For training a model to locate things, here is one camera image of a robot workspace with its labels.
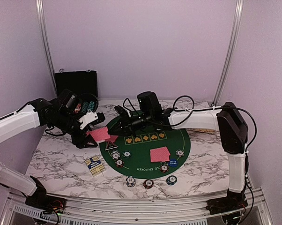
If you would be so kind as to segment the red backed card deck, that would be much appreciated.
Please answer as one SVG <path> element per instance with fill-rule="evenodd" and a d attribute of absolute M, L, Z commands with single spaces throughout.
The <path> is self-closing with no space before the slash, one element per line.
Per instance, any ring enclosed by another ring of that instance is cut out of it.
<path fill-rule="evenodd" d="M 108 134 L 108 128 L 103 127 L 96 130 L 92 130 L 87 132 L 87 135 L 90 135 L 97 143 L 102 143 L 108 139 L 110 139 L 110 135 Z"/>

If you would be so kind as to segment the teal 50 chips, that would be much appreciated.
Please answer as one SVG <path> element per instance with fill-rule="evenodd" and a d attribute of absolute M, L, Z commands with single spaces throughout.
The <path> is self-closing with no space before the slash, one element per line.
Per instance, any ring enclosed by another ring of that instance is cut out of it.
<path fill-rule="evenodd" d="M 123 152 L 123 157 L 124 157 L 124 158 L 130 158 L 131 155 L 132 155 L 131 152 L 128 151 L 128 150 Z"/>

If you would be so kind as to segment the blue tan chips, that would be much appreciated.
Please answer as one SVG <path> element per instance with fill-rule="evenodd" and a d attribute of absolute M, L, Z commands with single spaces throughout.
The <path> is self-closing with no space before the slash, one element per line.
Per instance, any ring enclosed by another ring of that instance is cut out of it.
<path fill-rule="evenodd" d="M 121 157 L 121 154 L 118 150 L 114 150 L 112 153 L 111 153 L 111 157 L 114 159 L 114 160 L 118 160 L 120 157 Z"/>

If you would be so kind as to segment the brown 100 chips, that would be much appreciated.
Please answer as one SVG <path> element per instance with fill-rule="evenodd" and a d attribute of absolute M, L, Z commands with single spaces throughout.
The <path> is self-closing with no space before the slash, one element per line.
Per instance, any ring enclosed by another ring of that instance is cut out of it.
<path fill-rule="evenodd" d="M 122 159 L 118 159 L 115 161 L 116 167 L 120 168 L 124 166 L 124 161 Z"/>

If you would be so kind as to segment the red card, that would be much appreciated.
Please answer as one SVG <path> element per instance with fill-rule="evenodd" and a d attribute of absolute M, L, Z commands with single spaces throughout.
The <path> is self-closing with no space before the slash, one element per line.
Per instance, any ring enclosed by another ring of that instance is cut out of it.
<path fill-rule="evenodd" d="M 151 152 L 150 154 L 150 161 L 151 162 L 168 162 L 169 161 L 169 154 L 166 153 L 154 153 Z"/>

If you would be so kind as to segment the red card being dealt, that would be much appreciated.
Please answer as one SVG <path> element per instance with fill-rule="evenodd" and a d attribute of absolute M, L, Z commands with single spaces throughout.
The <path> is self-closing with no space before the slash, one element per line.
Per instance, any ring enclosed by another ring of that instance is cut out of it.
<path fill-rule="evenodd" d="M 166 154 L 171 155 L 167 147 L 160 147 L 160 148 L 156 148 L 156 149 L 151 149 L 150 153 L 151 152 L 154 152 L 154 153 L 156 153 L 156 152 L 157 153 L 166 153 Z"/>

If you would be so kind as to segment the blue tan 10 chip stack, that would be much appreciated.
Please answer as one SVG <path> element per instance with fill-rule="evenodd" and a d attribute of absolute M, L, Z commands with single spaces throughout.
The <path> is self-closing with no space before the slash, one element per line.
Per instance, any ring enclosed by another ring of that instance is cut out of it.
<path fill-rule="evenodd" d="M 132 188 L 134 187 L 136 184 L 136 180 L 133 176 L 128 176 L 126 178 L 126 185 L 129 187 L 129 188 Z"/>

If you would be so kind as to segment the blue small blind button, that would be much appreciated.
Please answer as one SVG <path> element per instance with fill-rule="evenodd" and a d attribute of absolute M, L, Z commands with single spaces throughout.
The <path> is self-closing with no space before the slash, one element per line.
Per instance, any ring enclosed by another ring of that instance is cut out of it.
<path fill-rule="evenodd" d="M 177 167 L 178 161 L 176 159 L 170 159 L 168 162 L 169 167 Z"/>

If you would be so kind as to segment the blue white chip mat edge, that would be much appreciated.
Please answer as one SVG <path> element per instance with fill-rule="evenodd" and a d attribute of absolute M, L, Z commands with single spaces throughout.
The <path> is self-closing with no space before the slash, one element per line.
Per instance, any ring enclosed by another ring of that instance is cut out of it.
<path fill-rule="evenodd" d="M 182 151 L 182 150 L 177 150 L 177 151 L 176 151 L 176 155 L 177 155 L 178 157 L 183 157 L 183 156 L 184 156 L 184 151 Z"/>

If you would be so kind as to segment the brown 100 chip stack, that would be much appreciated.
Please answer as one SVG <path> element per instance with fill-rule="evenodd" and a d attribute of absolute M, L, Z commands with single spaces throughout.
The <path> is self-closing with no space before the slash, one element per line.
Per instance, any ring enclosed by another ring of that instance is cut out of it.
<path fill-rule="evenodd" d="M 150 189 L 152 188 L 154 185 L 154 182 L 152 179 L 146 179 L 143 183 L 143 186 L 146 188 L 146 189 Z"/>

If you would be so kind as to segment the teal 50 chip stack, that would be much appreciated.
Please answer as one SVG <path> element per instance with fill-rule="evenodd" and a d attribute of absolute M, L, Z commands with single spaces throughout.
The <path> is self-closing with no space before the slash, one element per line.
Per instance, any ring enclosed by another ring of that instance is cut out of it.
<path fill-rule="evenodd" d="M 177 183 L 177 177 L 176 176 L 174 176 L 174 175 L 171 175 L 171 176 L 169 176 L 167 179 L 166 179 L 166 183 L 168 184 L 168 185 L 170 185 L 170 186 L 173 186 L 174 184 L 176 184 Z"/>

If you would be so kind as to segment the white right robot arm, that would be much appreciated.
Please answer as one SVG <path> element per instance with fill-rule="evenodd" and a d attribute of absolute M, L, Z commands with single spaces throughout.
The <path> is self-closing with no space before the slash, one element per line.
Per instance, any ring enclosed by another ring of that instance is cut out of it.
<path fill-rule="evenodd" d="M 245 200 L 246 175 L 248 173 L 248 125 L 241 115 L 242 109 L 232 102 L 205 109 L 162 109 L 154 92 L 146 91 L 137 96 L 140 112 L 130 112 L 124 106 L 114 109 L 119 120 L 108 129 L 111 135 L 130 136 L 148 125 L 155 129 L 208 129 L 218 131 L 222 148 L 229 160 L 229 187 L 227 196 L 208 201 L 210 208 L 224 206 L 235 209 Z"/>

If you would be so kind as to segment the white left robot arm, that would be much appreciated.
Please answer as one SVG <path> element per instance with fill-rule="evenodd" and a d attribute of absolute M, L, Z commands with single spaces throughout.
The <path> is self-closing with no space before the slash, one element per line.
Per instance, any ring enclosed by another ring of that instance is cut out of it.
<path fill-rule="evenodd" d="M 55 200 L 47 195 L 46 188 L 37 179 L 26 174 L 44 131 L 56 128 L 61 135 L 68 135 L 72 146 L 78 149 L 97 147 L 89 135 L 93 126 L 103 122 L 103 113 L 97 112 L 98 99 L 85 94 L 95 102 L 91 112 L 76 112 L 83 100 L 70 90 L 51 100 L 36 98 L 10 112 L 4 107 L 0 116 L 0 190 L 19 191 L 32 206 L 51 207 Z"/>

